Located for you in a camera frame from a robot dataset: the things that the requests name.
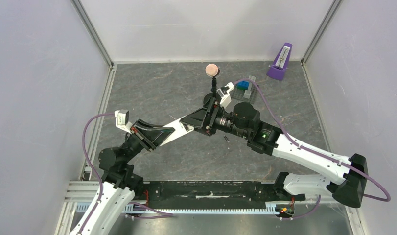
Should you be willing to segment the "white remote control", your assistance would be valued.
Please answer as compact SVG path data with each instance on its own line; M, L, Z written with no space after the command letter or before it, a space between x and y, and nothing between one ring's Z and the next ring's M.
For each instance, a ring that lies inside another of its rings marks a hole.
M182 118L184 117L178 118L164 126L165 128L173 128L174 131L159 145L159 147L164 146L194 130L193 126L182 123Z

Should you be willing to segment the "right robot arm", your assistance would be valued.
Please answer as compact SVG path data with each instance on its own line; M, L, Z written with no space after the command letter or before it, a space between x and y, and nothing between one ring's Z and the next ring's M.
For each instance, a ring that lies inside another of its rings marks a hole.
M293 138L260 120L260 112L248 102L236 104L228 113L214 98L208 98L203 107L180 122L207 136L220 130L244 138L254 152L283 158L315 171L314 175L307 176L280 173L273 187L274 195L280 200L311 191L329 195L348 207L361 207L367 183L364 175L368 169L366 158L360 154L337 155Z

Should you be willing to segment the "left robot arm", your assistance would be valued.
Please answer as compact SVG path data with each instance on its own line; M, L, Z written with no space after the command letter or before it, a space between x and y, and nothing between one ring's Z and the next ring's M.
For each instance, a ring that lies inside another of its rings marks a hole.
M70 232L72 235L107 235L125 206L144 195L143 178L133 173L134 166L128 162L142 150L156 150L193 130L184 127L179 119L166 125L153 125L140 119L131 123L119 114L115 126L125 131L125 141L120 147L100 151L99 168L103 175L98 176L99 189Z

